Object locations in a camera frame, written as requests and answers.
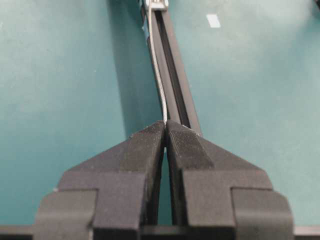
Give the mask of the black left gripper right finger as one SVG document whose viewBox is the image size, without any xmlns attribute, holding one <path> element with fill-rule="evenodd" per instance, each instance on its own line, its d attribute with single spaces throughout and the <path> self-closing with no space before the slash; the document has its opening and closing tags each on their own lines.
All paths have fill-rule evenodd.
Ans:
<svg viewBox="0 0 320 240">
<path fill-rule="evenodd" d="M 195 240 L 292 240 L 288 200 L 267 173 L 169 120 L 172 222 Z"/>
</svg>

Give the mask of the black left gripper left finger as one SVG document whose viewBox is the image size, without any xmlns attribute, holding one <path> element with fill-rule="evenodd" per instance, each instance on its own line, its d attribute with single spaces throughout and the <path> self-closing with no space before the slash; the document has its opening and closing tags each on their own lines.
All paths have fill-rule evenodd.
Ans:
<svg viewBox="0 0 320 240">
<path fill-rule="evenodd" d="M 38 208 L 36 240 L 138 240 L 157 221 L 165 124 L 65 171 Z"/>
</svg>

